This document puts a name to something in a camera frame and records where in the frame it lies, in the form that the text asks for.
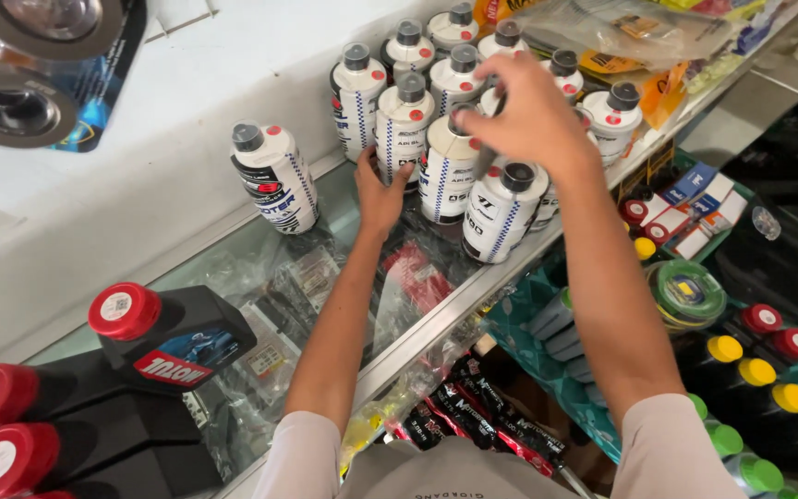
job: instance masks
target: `white wall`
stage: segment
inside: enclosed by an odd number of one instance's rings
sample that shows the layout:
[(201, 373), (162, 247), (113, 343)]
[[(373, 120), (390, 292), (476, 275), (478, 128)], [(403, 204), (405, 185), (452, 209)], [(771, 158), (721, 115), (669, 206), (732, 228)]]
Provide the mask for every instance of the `white wall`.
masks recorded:
[(0, 241), (0, 359), (22, 360), (1, 352), (43, 329), (78, 326), (50, 324), (249, 202), (228, 158), (239, 118), (292, 130), (311, 162), (332, 151), (327, 74), (340, 47), (376, 52), (396, 20), (450, 2), (213, 4), (215, 18), (141, 51), (96, 151), (0, 148), (0, 210), (26, 218)]

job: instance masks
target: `blue checkered stripe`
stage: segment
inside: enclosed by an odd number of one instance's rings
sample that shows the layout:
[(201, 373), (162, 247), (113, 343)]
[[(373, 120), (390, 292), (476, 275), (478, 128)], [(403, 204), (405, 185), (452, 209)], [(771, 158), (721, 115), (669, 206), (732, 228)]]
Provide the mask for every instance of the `blue checkered stripe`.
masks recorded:
[(519, 211), (520, 204), (518, 201), (513, 201), (513, 208), (510, 209), (510, 214), (507, 215), (506, 220), (504, 220), (504, 226), (501, 227), (501, 232), (497, 235), (497, 241), (491, 246), (491, 252), (489, 252), (489, 263), (491, 260), (497, 256), (497, 253), (501, 250), (501, 246), (504, 245), (504, 240), (507, 237), (507, 232), (510, 232), (510, 226), (513, 225), (513, 220), (516, 218), (516, 213)]
[(442, 208), (442, 194), (445, 192), (445, 181), (449, 177), (449, 159), (442, 160), (442, 169), (439, 171), (439, 186), (436, 187), (436, 211), (433, 215), (433, 221), (438, 222), (441, 215)]
[(445, 113), (448, 111), (449, 108), (449, 91), (443, 90), (442, 91), (442, 100), (439, 104), (439, 117), (445, 116)]
[(303, 187), (303, 193), (307, 195), (307, 202), (309, 202), (309, 207), (313, 209), (313, 215), (318, 219), (319, 218), (319, 207), (316, 206), (316, 201), (313, 200), (313, 193), (309, 189), (309, 184), (307, 183), (307, 176), (303, 174), (301, 171), (301, 165), (298, 164), (297, 158), (292, 153), (285, 153), (285, 157), (288, 158), (288, 161), (291, 162), (292, 168), (294, 168), (294, 175), (297, 175), (297, 178), (301, 180), (301, 187)]
[(393, 120), (387, 119), (387, 184), (393, 185)]
[(368, 147), (368, 136), (365, 134), (365, 107), (362, 105), (362, 93), (356, 91), (356, 115), (359, 118), (359, 140), (362, 149)]

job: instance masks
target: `glass countertop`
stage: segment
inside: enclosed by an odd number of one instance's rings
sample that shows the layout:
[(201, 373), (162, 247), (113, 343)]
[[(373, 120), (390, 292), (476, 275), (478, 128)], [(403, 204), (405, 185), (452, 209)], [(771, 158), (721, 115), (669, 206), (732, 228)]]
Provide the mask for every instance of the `glass countertop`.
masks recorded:
[[(284, 395), (316, 315), (344, 266), (359, 229), (354, 170), (346, 162), (316, 180), (321, 217), (309, 232), (283, 235), (256, 217), (186, 260), (150, 287), (205, 284), (245, 315), (258, 345), (185, 397), (229, 482), (270, 447)], [(407, 196), (381, 253), (360, 369), (479, 270), (460, 246), (460, 225), (437, 226)], [(29, 364), (99, 348), (87, 324)]]

